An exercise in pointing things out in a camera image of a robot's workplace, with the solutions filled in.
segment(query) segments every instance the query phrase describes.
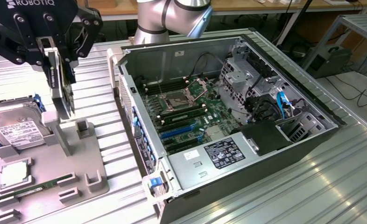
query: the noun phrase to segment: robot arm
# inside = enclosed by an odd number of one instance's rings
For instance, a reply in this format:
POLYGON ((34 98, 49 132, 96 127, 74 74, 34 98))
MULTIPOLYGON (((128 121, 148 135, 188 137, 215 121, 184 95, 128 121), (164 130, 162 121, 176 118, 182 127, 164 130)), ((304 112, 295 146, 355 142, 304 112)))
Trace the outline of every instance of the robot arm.
POLYGON ((80 7, 76 0, 0 0, 0 55, 14 64, 28 62, 34 70, 44 71, 64 119, 73 111, 69 85, 76 82, 77 58, 88 56, 101 27, 98 11, 80 7), (82 29, 70 43, 65 34, 76 16, 82 29), (57 48, 57 55, 52 54, 56 59, 45 54, 42 39, 57 48), (58 85, 52 83, 54 73, 58 85))
POLYGON ((168 29, 198 38, 211 20, 211 0, 137 0, 134 44, 165 42, 168 29))

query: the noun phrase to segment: green circuit board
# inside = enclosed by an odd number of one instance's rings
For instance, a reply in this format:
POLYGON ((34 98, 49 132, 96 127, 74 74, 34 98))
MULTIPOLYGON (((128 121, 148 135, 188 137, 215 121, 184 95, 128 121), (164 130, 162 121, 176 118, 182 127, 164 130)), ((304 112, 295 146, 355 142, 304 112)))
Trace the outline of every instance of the green circuit board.
POLYGON ((231 131, 239 127, 239 122, 217 98, 217 93, 211 85, 196 77, 190 78, 186 84, 189 84, 188 91, 182 88, 162 91, 162 93, 150 96, 141 95, 169 154, 228 136, 231 131), (189 131, 165 137, 182 128, 188 128, 189 131))

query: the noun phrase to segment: blue pcie slot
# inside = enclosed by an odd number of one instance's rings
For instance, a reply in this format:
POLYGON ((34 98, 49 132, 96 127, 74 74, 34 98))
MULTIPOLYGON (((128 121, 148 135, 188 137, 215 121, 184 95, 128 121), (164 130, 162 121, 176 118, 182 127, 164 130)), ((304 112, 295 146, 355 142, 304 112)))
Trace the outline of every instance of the blue pcie slot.
POLYGON ((176 129, 174 131, 166 132, 160 135, 160 139, 169 138, 174 135, 182 134, 185 132, 190 132, 194 129, 196 124, 192 124, 190 126, 182 127, 180 129, 176 129))

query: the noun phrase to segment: hard drive label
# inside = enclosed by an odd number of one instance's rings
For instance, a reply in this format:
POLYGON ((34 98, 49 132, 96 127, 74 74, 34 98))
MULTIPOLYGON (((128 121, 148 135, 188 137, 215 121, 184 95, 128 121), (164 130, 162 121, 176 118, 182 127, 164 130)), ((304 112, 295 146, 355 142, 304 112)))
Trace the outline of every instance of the hard drive label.
POLYGON ((44 139, 33 121, 0 127, 0 133, 14 147, 42 141, 44 139))
POLYGON ((217 169, 221 169, 245 159, 232 138, 224 139, 205 146, 204 149, 217 169))

